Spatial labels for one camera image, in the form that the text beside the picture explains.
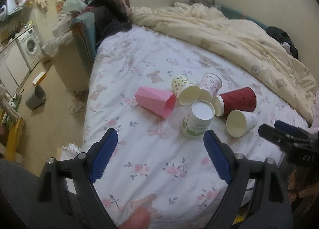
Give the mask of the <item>operator thumb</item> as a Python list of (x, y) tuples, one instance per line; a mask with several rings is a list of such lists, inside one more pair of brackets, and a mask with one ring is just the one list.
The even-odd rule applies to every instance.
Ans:
[(137, 208), (130, 218), (119, 229), (148, 229), (150, 223), (150, 213), (145, 207)]

